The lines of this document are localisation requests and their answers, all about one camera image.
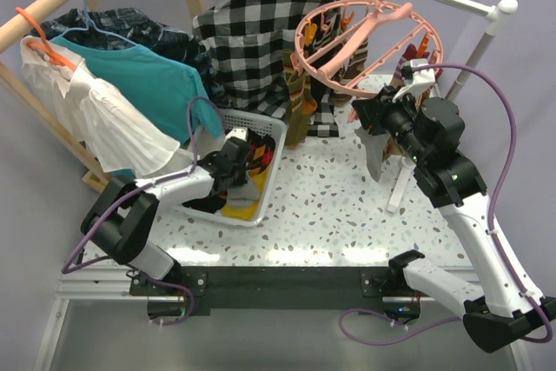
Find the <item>pink round clip hanger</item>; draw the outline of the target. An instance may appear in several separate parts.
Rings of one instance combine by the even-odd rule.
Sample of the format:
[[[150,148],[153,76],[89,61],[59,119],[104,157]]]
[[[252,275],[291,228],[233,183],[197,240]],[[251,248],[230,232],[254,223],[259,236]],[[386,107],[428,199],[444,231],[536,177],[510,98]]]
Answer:
[[[314,43],[316,33],[321,31],[327,34],[333,28],[326,21],[330,11],[341,13],[340,32],[310,53],[308,48]],[[398,43],[389,50],[380,50],[377,59],[370,65],[366,65],[367,57],[364,56],[347,83],[335,79],[340,70],[349,69],[363,47],[370,46],[369,40],[377,30],[390,23],[408,20],[413,21],[415,26]],[[416,57],[429,64],[441,63],[444,50],[440,36],[426,19],[414,12],[411,3],[400,5],[387,0],[340,0],[321,6],[302,18],[295,30],[295,49],[290,60],[300,76],[308,74],[342,95],[372,98],[374,94],[359,89],[359,83],[387,63],[391,56],[399,56],[420,33],[424,37],[416,47]]]

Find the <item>grey yellow sock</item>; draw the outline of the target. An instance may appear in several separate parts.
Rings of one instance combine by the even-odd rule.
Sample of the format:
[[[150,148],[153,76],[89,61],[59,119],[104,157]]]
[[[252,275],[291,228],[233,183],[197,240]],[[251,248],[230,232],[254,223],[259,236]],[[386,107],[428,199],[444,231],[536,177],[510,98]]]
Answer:
[[[378,182],[381,178],[384,150],[390,136],[389,134],[372,136],[363,127],[359,127],[354,133],[359,137],[365,148],[368,173],[374,181]]]

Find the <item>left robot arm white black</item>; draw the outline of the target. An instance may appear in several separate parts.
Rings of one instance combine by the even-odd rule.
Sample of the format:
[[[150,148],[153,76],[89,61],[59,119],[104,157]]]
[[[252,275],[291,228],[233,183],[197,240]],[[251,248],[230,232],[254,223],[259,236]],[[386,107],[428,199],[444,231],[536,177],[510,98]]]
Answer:
[[[82,234],[120,265],[149,276],[161,295],[180,284],[177,261],[149,240],[158,213],[247,182],[251,146],[231,137],[186,169],[151,179],[112,178],[81,224]]]

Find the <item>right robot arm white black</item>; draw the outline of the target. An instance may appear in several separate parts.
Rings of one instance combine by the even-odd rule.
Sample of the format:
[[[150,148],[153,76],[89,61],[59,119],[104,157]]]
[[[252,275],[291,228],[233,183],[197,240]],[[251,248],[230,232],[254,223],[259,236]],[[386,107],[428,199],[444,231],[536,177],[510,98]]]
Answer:
[[[489,211],[493,198],[480,172],[458,149],[465,128],[458,107],[440,97],[416,107],[414,98],[397,98],[397,92],[386,86],[374,98],[353,101],[353,109],[369,135],[389,135],[414,163],[418,188],[459,238],[479,282],[466,282],[410,250],[389,260],[389,289],[434,298],[462,320],[487,353],[550,325],[554,298],[522,267]]]

